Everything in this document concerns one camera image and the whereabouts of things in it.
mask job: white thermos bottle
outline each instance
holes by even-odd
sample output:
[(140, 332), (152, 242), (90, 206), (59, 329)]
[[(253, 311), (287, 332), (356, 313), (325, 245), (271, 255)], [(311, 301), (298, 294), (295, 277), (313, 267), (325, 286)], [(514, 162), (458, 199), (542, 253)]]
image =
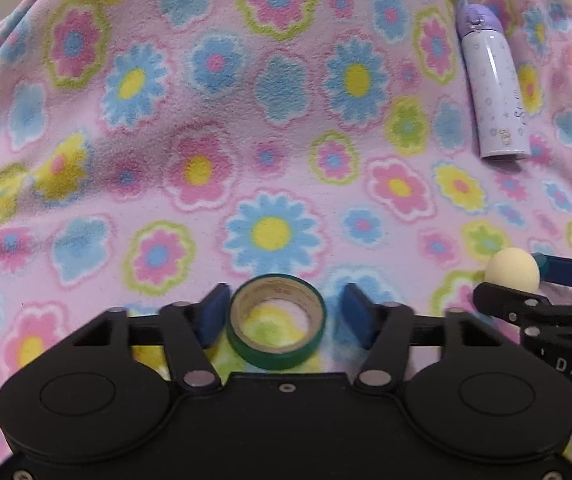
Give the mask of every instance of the white thermos bottle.
[(458, 10), (457, 31), (475, 103), (480, 155), (500, 160), (530, 156), (522, 94), (502, 24), (487, 7), (470, 4)]

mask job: yellow flower center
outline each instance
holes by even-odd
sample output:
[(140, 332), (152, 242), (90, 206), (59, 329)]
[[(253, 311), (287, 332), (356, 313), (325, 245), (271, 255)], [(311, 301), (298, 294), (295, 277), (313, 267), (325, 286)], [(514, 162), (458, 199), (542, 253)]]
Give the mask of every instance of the yellow flower center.
[(546, 35), (544, 33), (544, 24), (543, 23), (538, 23), (535, 26), (535, 35), (537, 36), (537, 41), (539, 41), (541, 44), (546, 43)]
[(290, 226), (283, 218), (264, 216), (253, 227), (253, 243), (264, 251), (278, 251), (290, 243)]
[(24, 339), (17, 352), (17, 363), (19, 367), (24, 367), (29, 362), (34, 361), (37, 357), (43, 354), (44, 342), (40, 337), (31, 335)]
[(388, 189), (392, 193), (402, 198), (407, 198), (413, 194), (413, 190), (410, 189), (408, 183), (405, 180), (402, 180), (401, 178), (391, 178), (388, 181)]
[(353, 97), (364, 97), (370, 90), (370, 73), (361, 63), (353, 63), (343, 74), (343, 85)]
[(191, 186), (204, 186), (212, 176), (212, 162), (203, 155), (195, 155), (183, 170), (183, 177)]
[(128, 72), (119, 85), (119, 99), (132, 99), (146, 83), (146, 71), (136, 68)]

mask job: masking tape roll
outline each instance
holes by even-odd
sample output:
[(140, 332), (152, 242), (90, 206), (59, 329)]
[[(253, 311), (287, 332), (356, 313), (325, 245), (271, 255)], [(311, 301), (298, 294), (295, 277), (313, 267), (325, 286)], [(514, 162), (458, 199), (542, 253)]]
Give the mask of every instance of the masking tape roll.
[[(251, 310), (268, 300), (286, 300), (298, 305), (308, 317), (308, 331), (299, 341), (280, 347), (248, 338), (242, 323)], [(301, 364), (319, 346), (325, 324), (325, 304), (319, 292), (294, 276), (265, 274), (240, 286), (233, 296), (226, 323), (230, 345), (245, 361), (264, 370), (285, 370)]]

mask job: floral blanket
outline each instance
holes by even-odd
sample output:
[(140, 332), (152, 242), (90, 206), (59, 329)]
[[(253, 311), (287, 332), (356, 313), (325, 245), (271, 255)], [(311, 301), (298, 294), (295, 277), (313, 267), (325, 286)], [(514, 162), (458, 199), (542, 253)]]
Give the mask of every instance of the floral blanket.
[[(477, 155), (464, 2), (506, 30), (524, 162)], [(297, 369), (354, 370), (345, 283), (472, 310), (506, 246), (572, 256), (572, 0), (24, 0), (0, 23), (0, 385), (107, 307), (265, 272), (327, 302)], [(245, 330), (303, 327), (265, 305)], [(133, 352), (163, 373), (158, 348)], [(210, 356), (251, 369), (225, 338)]]

